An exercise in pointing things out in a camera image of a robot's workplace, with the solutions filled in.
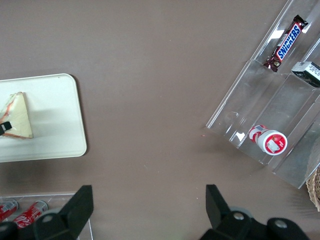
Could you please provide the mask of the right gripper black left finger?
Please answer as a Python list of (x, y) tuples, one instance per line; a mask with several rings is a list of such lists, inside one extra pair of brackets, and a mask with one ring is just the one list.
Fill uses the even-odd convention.
[(93, 189), (83, 185), (57, 213), (42, 215), (33, 224), (36, 240), (75, 240), (94, 210)]

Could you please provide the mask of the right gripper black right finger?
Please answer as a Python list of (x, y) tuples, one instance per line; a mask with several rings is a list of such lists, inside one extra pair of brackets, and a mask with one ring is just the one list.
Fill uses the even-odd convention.
[(265, 226), (243, 211), (231, 210), (215, 184), (206, 186), (205, 207), (211, 228), (201, 240), (265, 239)]

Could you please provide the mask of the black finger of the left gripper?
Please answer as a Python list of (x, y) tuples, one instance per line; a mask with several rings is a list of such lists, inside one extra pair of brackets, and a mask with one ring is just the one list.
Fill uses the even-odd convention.
[(0, 124), (0, 135), (3, 135), (6, 133), (6, 131), (10, 130), (12, 128), (12, 125), (9, 121), (3, 122)]

